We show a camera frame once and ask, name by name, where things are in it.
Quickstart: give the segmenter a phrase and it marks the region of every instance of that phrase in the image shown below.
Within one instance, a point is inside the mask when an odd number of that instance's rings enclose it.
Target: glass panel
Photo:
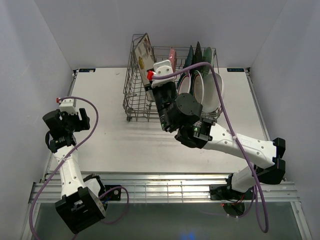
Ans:
[[[106,220],[111,221],[117,218],[124,207],[123,204],[110,203]],[[267,208],[270,230],[264,234],[256,220],[255,206],[247,216],[237,220],[232,217],[203,213],[205,211],[224,214],[219,203],[131,204],[127,215],[119,223],[106,225],[97,222],[80,232],[76,239],[302,239],[290,202],[269,202]],[[42,240],[64,240],[74,236],[57,214],[55,205],[50,203],[41,204],[36,231]]]

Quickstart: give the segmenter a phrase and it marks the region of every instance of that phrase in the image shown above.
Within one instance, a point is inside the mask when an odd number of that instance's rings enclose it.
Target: white bowl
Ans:
[[[205,95],[205,85],[204,80],[202,78],[201,73],[198,70],[194,71],[194,79],[193,79],[193,96],[195,100],[203,104],[204,95]]]
[[[185,75],[182,76],[181,79],[179,79],[177,86],[178,94],[190,93],[191,76],[189,72],[187,72]]]
[[[216,79],[218,81],[218,85],[221,91],[222,99],[225,96],[225,88],[224,88],[224,81],[219,73],[215,73]],[[218,92],[215,84],[214,77],[211,73],[203,78],[204,84],[204,97],[202,101],[202,111],[205,113],[212,113],[220,106],[220,100],[218,97]]]

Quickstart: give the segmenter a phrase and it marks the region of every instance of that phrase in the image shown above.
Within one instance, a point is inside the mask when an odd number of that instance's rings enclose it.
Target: white table surface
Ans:
[[[236,133],[264,140],[245,72],[219,70],[225,86],[225,107]],[[78,149],[83,173],[232,173],[246,167],[244,159],[181,145],[175,133],[162,131],[160,123],[127,122],[122,106],[125,77],[126,68],[97,68],[77,75],[71,95],[88,99],[99,111],[96,131]],[[96,115],[92,107],[79,100],[76,107],[86,109],[93,126]],[[227,127],[223,115],[218,124]],[[77,142],[88,133],[76,132]],[[56,166],[56,160],[51,159],[50,171]]]

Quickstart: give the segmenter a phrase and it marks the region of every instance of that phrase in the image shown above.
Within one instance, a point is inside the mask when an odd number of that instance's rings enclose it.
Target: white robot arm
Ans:
[[[104,219],[108,205],[102,204],[107,196],[99,199],[106,192],[100,177],[92,174],[82,178],[78,150],[64,159],[76,145],[73,133],[90,129],[90,118],[86,110],[79,109],[80,120],[75,107],[76,100],[63,100],[59,109],[47,113],[42,119],[49,128],[45,137],[47,147],[58,164],[65,160],[59,169],[62,191],[61,200],[55,203],[55,209],[70,230],[77,234]]]
[[[228,130],[212,120],[201,117],[203,106],[194,96],[189,93],[177,94],[174,78],[171,77],[173,70],[170,61],[157,62],[153,68],[154,71],[149,71],[147,77],[152,81],[152,93],[162,130],[170,133],[178,130],[175,139],[189,148],[215,150],[243,158],[240,148]],[[286,141],[282,138],[263,141],[241,134],[237,134],[236,137],[254,164],[259,182],[279,184],[286,172],[286,163],[281,159],[286,149]],[[256,185],[252,175],[249,166],[231,174],[227,186],[216,189],[220,191],[219,199],[231,199],[232,196],[246,193]]]

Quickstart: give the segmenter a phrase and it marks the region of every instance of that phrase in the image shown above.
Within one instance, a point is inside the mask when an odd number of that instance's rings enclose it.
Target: metal dish rack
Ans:
[[[122,105],[128,122],[132,119],[135,119],[137,122],[159,122],[160,120],[156,104],[147,99],[135,57],[135,47],[142,37],[143,34],[134,34],[132,36],[128,67],[123,87],[124,99]],[[177,57],[176,71],[183,68],[189,52],[189,47],[153,46],[152,48],[157,62],[168,59],[170,49],[174,48]],[[214,66],[218,68],[219,73],[217,51],[215,48],[212,48],[212,52]],[[180,76],[178,75],[175,79],[175,84],[177,84],[179,78]],[[210,113],[202,112],[202,117],[212,119],[216,122],[221,113],[221,108],[217,108],[215,111]]]

